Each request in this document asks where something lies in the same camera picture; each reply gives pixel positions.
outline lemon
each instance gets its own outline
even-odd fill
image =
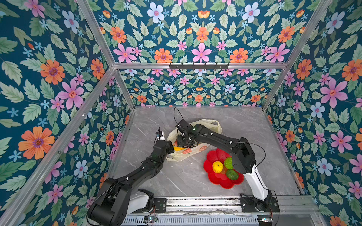
[[[226,158],[224,161],[224,165],[227,169],[233,169],[234,167],[232,166],[232,158],[231,157]]]
[[[212,164],[212,169],[215,173],[219,174],[224,168],[224,165],[220,161],[216,161]]]
[[[230,179],[230,180],[237,180],[239,178],[239,174],[237,174],[237,172],[235,172],[234,170],[228,170],[226,171],[226,176]]]

